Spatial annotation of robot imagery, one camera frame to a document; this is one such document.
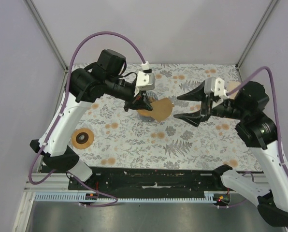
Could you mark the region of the brown paper coffee filter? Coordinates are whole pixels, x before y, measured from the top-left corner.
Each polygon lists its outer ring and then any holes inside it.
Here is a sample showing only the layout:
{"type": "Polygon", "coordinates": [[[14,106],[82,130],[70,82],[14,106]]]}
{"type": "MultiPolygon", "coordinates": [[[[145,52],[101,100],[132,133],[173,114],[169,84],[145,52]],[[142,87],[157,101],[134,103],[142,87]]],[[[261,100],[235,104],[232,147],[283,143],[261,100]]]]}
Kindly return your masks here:
{"type": "Polygon", "coordinates": [[[161,100],[151,103],[153,108],[150,111],[150,117],[152,117],[157,122],[162,122],[166,120],[172,113],[174,105],[169,98],[163,98],[161,100]]]}

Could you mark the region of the clear glass dripper cone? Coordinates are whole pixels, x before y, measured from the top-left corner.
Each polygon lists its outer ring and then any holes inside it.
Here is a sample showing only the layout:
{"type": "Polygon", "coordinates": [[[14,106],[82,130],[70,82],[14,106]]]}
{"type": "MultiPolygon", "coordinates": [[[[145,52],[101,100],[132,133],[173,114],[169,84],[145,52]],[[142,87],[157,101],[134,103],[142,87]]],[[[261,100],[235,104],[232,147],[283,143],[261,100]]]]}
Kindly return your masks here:
{"type": "Polygon", "coordinates": [[[146,97],[150,103],[158,101],[158,96],[153,91],[147,91],[146,97]]]}

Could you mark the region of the glass coffee server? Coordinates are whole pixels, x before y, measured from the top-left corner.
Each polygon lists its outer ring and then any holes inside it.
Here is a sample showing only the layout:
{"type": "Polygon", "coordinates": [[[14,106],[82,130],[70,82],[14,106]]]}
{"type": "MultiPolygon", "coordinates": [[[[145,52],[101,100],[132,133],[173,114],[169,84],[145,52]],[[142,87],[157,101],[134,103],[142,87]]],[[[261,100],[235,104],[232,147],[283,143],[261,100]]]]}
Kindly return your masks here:
{"type": "Polygon", "coordinates": [[[139,115],[139,119],[144,121],[144,122],[153,122],[153,121],[155,121],[154,118],[152,118],[150,116],[143,116],[143,115],[139,115]]]}

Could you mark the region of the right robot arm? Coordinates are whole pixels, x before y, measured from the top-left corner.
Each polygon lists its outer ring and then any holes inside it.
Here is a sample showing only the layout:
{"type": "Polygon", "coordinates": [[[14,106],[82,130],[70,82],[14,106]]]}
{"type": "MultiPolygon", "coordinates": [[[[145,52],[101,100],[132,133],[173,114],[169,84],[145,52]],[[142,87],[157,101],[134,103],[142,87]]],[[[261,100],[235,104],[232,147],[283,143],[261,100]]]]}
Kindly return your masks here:
{"type": "Polygon", "coordinates": [[[198,127],[211,116],[239,121],[235,130],[261,165],[269,187],[260,187],[228,165],[213,170],[211,186],[236,191],[253,203],[269,225],[288,227],[288,168],[286,158],[278,150],[277,125],[263,111],[269,101],[263,85],[250,81],[234,99],[222,99],[202,82],[177,99],[201,102],[197,112],[174,115],[192,126],[198,127]]]}

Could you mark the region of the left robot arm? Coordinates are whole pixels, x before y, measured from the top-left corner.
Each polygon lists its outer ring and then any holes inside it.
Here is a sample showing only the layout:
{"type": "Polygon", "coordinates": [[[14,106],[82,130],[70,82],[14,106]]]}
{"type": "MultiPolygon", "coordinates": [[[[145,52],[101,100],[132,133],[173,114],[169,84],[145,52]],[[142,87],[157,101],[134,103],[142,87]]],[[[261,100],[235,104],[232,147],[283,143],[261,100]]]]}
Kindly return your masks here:
{"type": "Polygon", "coordinates": [[[149,63],[141,64],[141,71],[131,83],[124,80],[126,67],[125,56],[104,49],[96,62],[74,70],[50,126],[40,139],[30,142],[32,150],[43,156],[49,168],[71,173],[87,190],[95,186],[96,178],[68,145],[84,113],[105,94],[123,100],[125,111],[153,109],[146,96],[148,90],[155,88],[155,76],[149,63]]]}

